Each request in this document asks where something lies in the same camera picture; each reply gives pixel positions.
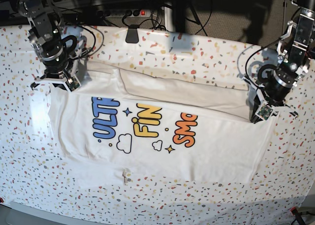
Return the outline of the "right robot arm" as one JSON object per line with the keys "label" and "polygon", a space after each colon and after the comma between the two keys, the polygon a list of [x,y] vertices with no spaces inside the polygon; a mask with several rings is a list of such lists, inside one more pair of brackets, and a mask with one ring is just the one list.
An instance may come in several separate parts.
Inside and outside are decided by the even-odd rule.
{"label": "right robot arm", "polygon": [[45,70],[31,84],[34,89],[40,84],[52,84],[68,92],[80,87],[75,49],[77,38],[68,35],[62,38],[63,15],[53,0],[17,0],[17,9],[26,17],[31,29],[28,39]]}

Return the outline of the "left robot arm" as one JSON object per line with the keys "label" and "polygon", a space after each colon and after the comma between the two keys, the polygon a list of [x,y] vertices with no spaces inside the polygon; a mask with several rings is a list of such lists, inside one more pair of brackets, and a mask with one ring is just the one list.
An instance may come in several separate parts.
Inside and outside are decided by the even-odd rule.
{"label": "left robot arm", "polygon": [[298,115],[285,103],[285,97],[309,72],[315,57],[315,0],[297,0],[294,5],[300,11],[298,19],[288,21],[286,32],[274,42],[277,63],[263,65],[258,70],[257,81],[247,73],[243,77],[256,93],[251,116],[254,124],[282,111]]}

